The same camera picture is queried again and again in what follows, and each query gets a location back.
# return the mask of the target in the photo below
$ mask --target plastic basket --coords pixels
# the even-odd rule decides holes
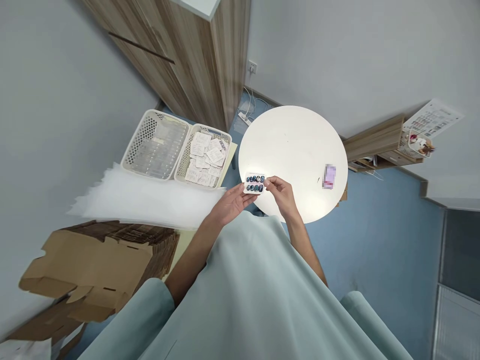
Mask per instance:
[[[412,135],[412,130],[402,131],[401,138],[400,138],[400,145],[398,146],[398,151],[413,159],[423,159],[423,158],[428,159],[432,153],[429,152],[428,155],[424,155],[418,152],[416,149],[414,149],[409,141],[411,135]]]
[[[146,173],[136,172],[134,169],[134,164],[135,164],[137,151],[139,150],[140,145],[144,140],[152,140],[156,133],[157,126],[162,122],[167,122],[167,121],[173,121],[173,122],[182,124],[185,126],[185,129],[187,130],[185,140],[183,140],[182,148],[178,152],[178,156],[174,162],[171,172],[169,174],[166,174],[164,177],[150,176]],[[188,122],[182,119],[179,119],[178,117],[167,114],[165,112],[157,111],[154,109],[145,111],[145,113],[143,114],[140,120],[140,123],[138,124],[135,130],[135,133],[133,134],[130,140],[130,143],[128,144],[128,147],[126,148],[126,151],[125,151],[125,154],[123,155],[120,166],[125,170],[134,172],[141,176],[150,177],[159,181],[166,181],[170,179],[177,167],[180,155],[182,154],[182,150],[186,144],[186,139],[189,138],[191,127],[192,126]]]
[[[178,161],[178,164],[176,167],[174,179],[181,183],[189,184],[191,186],[196,186],[196,187],[200,187],[202,189],[207,189],[207,190],[213,190],[220,186],[219,180],[222,178],[222,176],[224,175],[224,173],[227,171],[229,167],[226,159],[223,163],[221,175],[216,179],[214,187],[204,186],[204,185],[196,184],[194,182],[185,180],[185,175],[187,175],[187,169],[189,168],[189,165],[190,165],[190,145],[192,143],[192,140],[194,139],[195,133],[198,133],[201,131],[208,132],[211,135],[212,139],[219,139],[227,142],[229,146],[228,151],[230,151],[230,145],[232,143],[232,137],[230,136],[230,134],[217,130],[207,125],[195,124],[191,127],[187,140],[185,140],[185,145],[183,146],[183,149],[180,154],[180,160]]]

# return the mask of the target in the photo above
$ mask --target table top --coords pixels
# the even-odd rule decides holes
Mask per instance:
[[[336,167],[331,190],[322,186],[327,164]],[[345,148],[332,125],[299,106],[275,107],[256,118],[241,141],[238,169],[242,181],[246,173],[260,173],[289,182],[305,224],[323,218],[338,204],[349,171]],[[269,191],[255,205],[285,222]]]

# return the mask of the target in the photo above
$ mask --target wood grain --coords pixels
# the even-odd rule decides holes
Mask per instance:
[[[138,1],[83,0],[83,3],[108,32],[170,58],[165,52],[162,36],[150,27]]]
[[[401,153],[398,150],[391,150],[387,152],[382,152],[378,154],[379,157],[388,160],[389,162],[394,163],[397,166],[411,165],[411,164],[420,164],[424,160],[422,158],[415,159],[413,157],[407,156]]]
[[[244,90],[250,0],[222,0],[211,21],[226,126],[235,117]]]
[[[176,65],[110,35],[146,82],[177,115],[192,119],[195,112],[173,70]]]
[[[343,142],[347,160],[353,161],[396,150],[402,136],[403,114],[373,126]]]
[[[211,22],[170,0],[83,2],[175,113],[230,129],[245,80],[251,0],[221,0]],[[147,54],[141,54],[141,48]],[[173,62],[173,73],[159,65],[154,54]],[[154,68],[161,69],[160,76]],[[166,85],[172,84],[167,94]],[[185,99],[189,105],[179,111]]]
[[[171,1],[138,1],[175,62],[175,74],[195,110],[191,120],[227,132],[211,24]]]

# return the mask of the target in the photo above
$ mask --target pink phone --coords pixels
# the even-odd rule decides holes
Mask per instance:
[[[333,189],[335,174],[337,173],[337,168],[331,164],[327,164],[325,167],[325,174],[323,176],[323,188],[324,189]]]

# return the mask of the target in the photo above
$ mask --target wooden cabinet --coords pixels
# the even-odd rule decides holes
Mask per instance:
[[[202,16],[171,0],[83,0],[178,115],[228,131],[244,86],[250,0]]]

